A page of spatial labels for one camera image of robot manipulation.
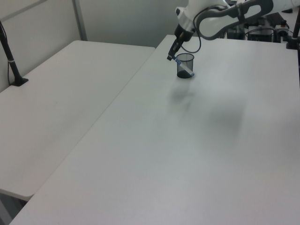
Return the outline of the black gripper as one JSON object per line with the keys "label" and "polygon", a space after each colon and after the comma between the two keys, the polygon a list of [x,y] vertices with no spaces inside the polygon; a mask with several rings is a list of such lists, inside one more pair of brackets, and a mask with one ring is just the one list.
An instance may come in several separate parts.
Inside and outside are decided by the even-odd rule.
{"label": "black gripper", "polygon": [[172,44],[169,52],[167,59],[171,61],[175,54],[180,50],[182,43],[188,42],[191,37],[194,35],[195,29],[194,28],[188,28],[185,30],[184,28],[181,27],[180,24],[177,25],[174,35],[176,36],[176,41]]}

